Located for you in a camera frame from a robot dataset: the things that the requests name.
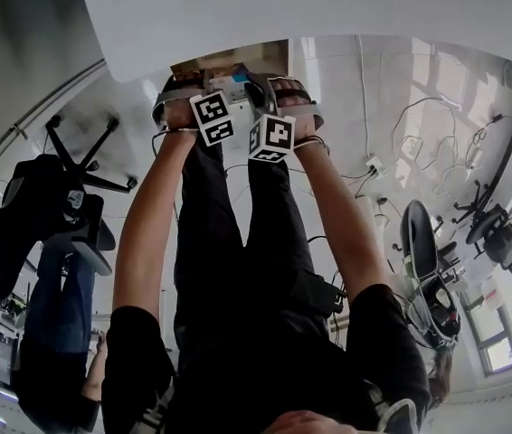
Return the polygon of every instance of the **jeans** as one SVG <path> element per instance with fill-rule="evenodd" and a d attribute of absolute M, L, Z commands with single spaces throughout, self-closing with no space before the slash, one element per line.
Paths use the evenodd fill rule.
<path fill-rule="evenodd" d="M 221 146 L 199 138 L 186 158 L 174 275 L 181 360 L 218 330 L 229 332 L 234 316 L 245 324 L 249 316 L 284 313 L 293 327 L 328 336 L 326 320 L 302 317 L 284 300 L 295 275 L 314 273 L 286 163 L 249 160 L 248 178 L 252 215 L 243 247 Z"/>
<path fill-rule="evenodd" d="M 87 353 L 91 339 L 91 304 L 95 273 L 77 252 L 69 257 L 69 273 L 61 288 L 63 251 L 43 247 L 27 309 L 24 336 L 55 352 Z"/>

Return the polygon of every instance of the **hair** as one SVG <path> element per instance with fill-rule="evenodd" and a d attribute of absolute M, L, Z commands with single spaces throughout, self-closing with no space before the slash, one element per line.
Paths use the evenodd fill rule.
<path fill-rule="evenodd" d="M 429 378 L 429 393 L 431 394 L 429 410 L 436 409 L 449 397 L 452 365 L 452 350 L 441 351 L 435 355 L 433 376 Z"/>

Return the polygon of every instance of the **electrical outlet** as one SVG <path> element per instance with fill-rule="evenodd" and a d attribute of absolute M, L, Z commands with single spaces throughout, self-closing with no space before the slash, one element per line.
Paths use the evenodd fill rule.
<path fill-rule="evenodd" d="M 371 156 L 371 158 L 368 161 L 366 161 L 366 166 L 369 169 L 371 168 L 371 166 L 376 169 L 375 178 L 381 178 L 383 176 L 383 171 L 384 171 L 383 163 L 381 162 L 381 160 L 378 157 Z"/>

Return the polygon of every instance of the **person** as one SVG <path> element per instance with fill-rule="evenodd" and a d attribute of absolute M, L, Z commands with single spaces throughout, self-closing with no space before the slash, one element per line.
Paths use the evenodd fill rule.
<path fill-rule="evenodd" d="M 289 92 L 278 96 L 279 106 L 310 102 L 296 80 L 271 84 Z M 296 90 L 303 91 L 290 94 Z M 174 133 L 166 134 L 119 243 L 102 393 L 106 432 L 149 424 L 172 380 L 167 434 L 345 434 L 381 429 L 393 418 L 386 432 L 415 432 L 430 399 L 423 361 L 370 228 L 326 148 L 311 139 L 314 117 L 297 118 L 296 143 L 307 144 L 295 154 L 344 281 L 345 351 L 330 342 L 326 318 L 289 293 L 295 278 L 315 273 L 286 163 L 249 161 L 252 215 L 243 247 L 222 148 L 189 131 L 195 123 L 186 99 L 167 102 L 163 114 Z M 180 173 L 175 376 L 158 314 Z"/>
<path fill-rule="evenodd" d="M 100 409 L 107 357 L 102 336 L 85 375 L 93 268 L 78 252 L 43 245 L 37 276 L 12 372 L 14 392 L 21 410 L 43 432 L 91 432 Z"/>

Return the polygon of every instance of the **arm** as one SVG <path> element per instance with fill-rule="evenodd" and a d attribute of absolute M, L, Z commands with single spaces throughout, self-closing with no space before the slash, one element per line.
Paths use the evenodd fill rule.
<path fill-rule="evenodd" d="M 105 335 L 100 338 L 97 345 L 97 353 L 91 362 L 87 378 L 81 388 L 81 395 L 90 401 L 101 400 L 101 384 L 105 378 L 105 360 L 108 357 L 108 347 Z"/>
<path fill-rule="evenodd" d="M 353 195 L 319 143 L 296 150 L 317 198 L 328 245 L 335 256 L 349 304 L 371 285 L 388 284 L 373 233 Z"/>
<path fill-rule="evenodd" d="M 158 318 L 159 293 L 175 189 L 195 134 L 167 134 L 137 191 L 119 241 L 113 309 L 140 307 Z"/>

